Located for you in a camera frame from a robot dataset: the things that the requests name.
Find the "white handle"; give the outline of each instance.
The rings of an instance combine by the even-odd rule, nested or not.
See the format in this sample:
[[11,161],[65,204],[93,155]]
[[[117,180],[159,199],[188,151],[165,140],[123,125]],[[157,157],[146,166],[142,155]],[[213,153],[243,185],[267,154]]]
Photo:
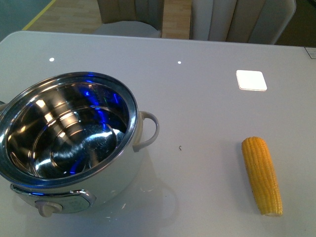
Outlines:
[[[144,119],[151,119],[152,121],[154,121],[154,123],[156,125],[156,130],[155,130],[155,133],[153,134],[153,136],[150,139],[148,139],[145,142],[139,142],[140,138],[142,136],[142,133],[143,133],[143,120]],[[137,128],[138,131],[136,133],[135,143],[133,144],[134,152],[138,152],[140,149],[152,144],[157,139],[158,134],[159,134],[159,129],[160,129],[160,126],[159,126],[159,123],[158,123],[158,119],[156,118],[156,116],[154,116],[151,113],[148,113],[148,112],[145,112],[145,111],[140,111],[139,112],[139,121],[140,121],[140,123],[139,123],[140,127]]]

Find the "white table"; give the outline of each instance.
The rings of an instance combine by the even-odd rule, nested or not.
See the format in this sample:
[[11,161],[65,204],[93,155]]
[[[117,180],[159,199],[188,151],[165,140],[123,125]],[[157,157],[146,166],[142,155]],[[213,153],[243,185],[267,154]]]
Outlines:
[[[267,91],[240,90],[236,70],[261,71]],[[43,218],[1,177],[0,236],[315,236],[316,59],[303,47],[18,32],[0,43],[0,100],[75,71],[125,83],[158,117],[159,137],[131,185],[84,212]],[[282,217],[256,207],[241,153],[249,136],[269,145]]]

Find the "electric hot pot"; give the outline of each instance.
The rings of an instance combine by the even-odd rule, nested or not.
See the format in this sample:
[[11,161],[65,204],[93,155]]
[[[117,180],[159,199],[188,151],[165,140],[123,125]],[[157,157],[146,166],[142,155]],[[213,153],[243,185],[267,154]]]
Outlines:
[[[143,120],[156,125],[140,141]],[[43,80],[0,105],[0,174],[39,213],[73,213],[119,194],[159,133],[117,79],[89,72]]]

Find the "gray chair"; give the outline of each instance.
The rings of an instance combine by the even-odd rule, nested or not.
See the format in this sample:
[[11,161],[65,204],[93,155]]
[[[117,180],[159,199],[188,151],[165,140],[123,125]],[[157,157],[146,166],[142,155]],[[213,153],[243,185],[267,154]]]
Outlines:
[[159,38],[164,0],[98,0],[102,25],[97,35]]
[[191,39],[261,44],[276,43],[296,8],[295,0],[209,0],[211,14],[200,17],[202,4],[193,0]]

